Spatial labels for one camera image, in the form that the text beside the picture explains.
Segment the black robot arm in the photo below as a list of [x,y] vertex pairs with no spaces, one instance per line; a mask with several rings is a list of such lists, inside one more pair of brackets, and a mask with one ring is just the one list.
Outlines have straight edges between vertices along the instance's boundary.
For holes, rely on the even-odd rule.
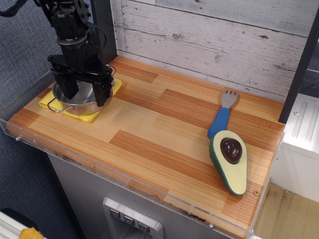
[[111,97],[112,70],[99,59],[103,46],[98,42],[100,28],[89,22],[89,5],[83,0],[37,0],[51,27],[61,55],[50,55],[51,71],[63,95],[72,99],[78,82],[90,83],[99,107]]

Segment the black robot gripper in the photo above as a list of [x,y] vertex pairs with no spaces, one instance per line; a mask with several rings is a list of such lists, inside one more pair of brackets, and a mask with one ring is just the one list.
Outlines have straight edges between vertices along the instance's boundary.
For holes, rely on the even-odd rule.
[[108,105],[113,97],[111,70],[99,58],[100,41],[96,37],[77,38],[76,42],[57,39],[62,54],[48,56],[55,81],[67,99],[79,91],[77,81],[92,84],[98,107]]

